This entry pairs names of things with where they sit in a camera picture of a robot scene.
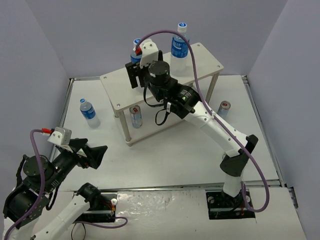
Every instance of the bottle cap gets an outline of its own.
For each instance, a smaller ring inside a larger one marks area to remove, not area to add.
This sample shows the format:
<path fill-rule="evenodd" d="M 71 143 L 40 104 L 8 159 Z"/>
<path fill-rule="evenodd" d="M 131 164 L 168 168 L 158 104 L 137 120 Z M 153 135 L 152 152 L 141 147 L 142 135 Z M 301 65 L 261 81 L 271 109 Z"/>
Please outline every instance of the bottle cap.
<path fill-rule="evenodd" d="M 187 31 L 187 24 L 185 22 L 180 22 L 178 24 L 178 33 L 185 33 Z"/>
<path fill-rule="evenodd" d="M 135 48 L 138 44 L 138 42 L 140 42 L 140 38 L 136 38 L 134 41 L 133 41 L 133 47 Z"/>
<path fill-rule="evenodd" d="M 81 103 L 81 104 L 86 104 L 86 103 L 87 103 L 87 100 L 84 99 L 84 98 L 81 98 L 81 99 L 80 99 L 80 103 Z"/>

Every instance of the gray wall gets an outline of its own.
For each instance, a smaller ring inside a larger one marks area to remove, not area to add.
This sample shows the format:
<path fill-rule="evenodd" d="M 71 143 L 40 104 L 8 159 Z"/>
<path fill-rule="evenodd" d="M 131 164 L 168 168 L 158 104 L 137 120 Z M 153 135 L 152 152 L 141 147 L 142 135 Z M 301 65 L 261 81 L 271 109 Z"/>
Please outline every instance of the gray wall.
<path fill-rule="evenodd" d="M 99 76 L 129 62 L 133 40 L 187 22 L 224 75 L 248 74 L 287 0 L 26 0 L 69 77 Z M 171 36 L 154 40 L 164 52 Z"/>
<path fill-rule="evenodd" d="M 34 155 L 30 130 L 56 126 L 68 86 L 65 70 L 24 0 L 0 1 L 0 82 L 2 213 L 23 154 Z M 36 142 L 41 154 L 50 153 L 46 137 L 37 135 Z"/>
<path fill-rule="evenodd" d="M 248 76 L 308 240 L 320 236 L 319 23 L 319 0 L 289 0 Z"/>

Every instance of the blue bottle label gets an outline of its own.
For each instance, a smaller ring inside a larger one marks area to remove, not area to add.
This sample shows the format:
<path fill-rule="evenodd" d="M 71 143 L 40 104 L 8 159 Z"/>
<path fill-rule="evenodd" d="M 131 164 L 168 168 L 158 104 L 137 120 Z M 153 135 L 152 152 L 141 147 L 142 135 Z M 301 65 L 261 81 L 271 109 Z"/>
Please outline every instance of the blue bottle label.
<path fill-rule="evenodd" d="M 88 111 L 81 111 L 81 113 L 86 119 L 93 119 L 96 116 L 96 111 L 93 106 Z"/>
<path fill-rule="evenodd" d="M 176 41 L 172 38 L 171 54 L 176 58 L 183 59 L 188 55 L 188 45 L 183 41 Z"/>
<path fill-rule="evenodd" d="M 140 62 L 140 60 L 141 60 L 141 58 L 135 58 L 135 57 L 131 56 L 131 62 L 133 64 L 136 64 L 136 63 Z"/>

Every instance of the clear plastic bottle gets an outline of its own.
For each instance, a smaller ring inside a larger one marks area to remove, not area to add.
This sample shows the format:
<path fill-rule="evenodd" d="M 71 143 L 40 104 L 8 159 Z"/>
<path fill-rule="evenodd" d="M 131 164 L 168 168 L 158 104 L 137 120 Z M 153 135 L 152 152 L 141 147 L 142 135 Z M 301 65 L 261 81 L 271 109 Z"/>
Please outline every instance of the clear plastic bottle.
<path fill-rule="evenodd" d="M 133 50 L 131 51 L 131 54 L 130 54 L 130 58 L 131 58 L 131 62 L 133 64 L 135 63 L 138 63 L 140 62 L 141 58 L 142 58 L 142 54 L 140 55 L 136 55 L 136 52 L 135 52 L 135 48 L 138 44 L 138 42 L 140 41 L 141 39 L 140 38 L 136 38 L 134 41 L 133 41 Z"/>
<path fill-rule="evenodd" d="M 181 33 L 188 42 L 190 41 L 187 35 L 187 24 L 180 22 L 178 24 L 178 33 Z M 187 57 L 188 57 L 188 45 L 185 41 L 177 36 L 173 35 L 171 43 L 171 60 L 170 60 L 170 73 L 174 76 L 182 76 L 186 71 Z"/>
<path fill-rule="evenodd" d="M 95 129 L 100 126 L 100 120 L 96 115 L 94 107 L 84 98 L 80 99 L 80 111 L 90 128 Z"/>

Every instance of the soda can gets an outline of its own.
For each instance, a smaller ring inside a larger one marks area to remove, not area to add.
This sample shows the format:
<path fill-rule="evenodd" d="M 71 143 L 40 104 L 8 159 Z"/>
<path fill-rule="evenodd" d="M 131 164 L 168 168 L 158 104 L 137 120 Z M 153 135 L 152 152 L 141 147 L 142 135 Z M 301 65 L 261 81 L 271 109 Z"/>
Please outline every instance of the soda can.
<path fill-rule="evenodd" d="M 131 122 L 132 126 L 135 129 L 138 129 L 142 125 L 142 115 L 141 115 L 141 109 L 138 105 L 132 106 L 129 109 L 130 116 L 131 116 Z"/>
<path fill-rule="evenodd" d="M 222 101 L 220 103 L 220 106 L 219 106 L 219 109 L 218 111 L 216 112 L 222 119 L 225 119 L 228 112 L 229 112 L 229 109 L 231 108 L 231 104 L 230 102 L 228 101 Z"/>

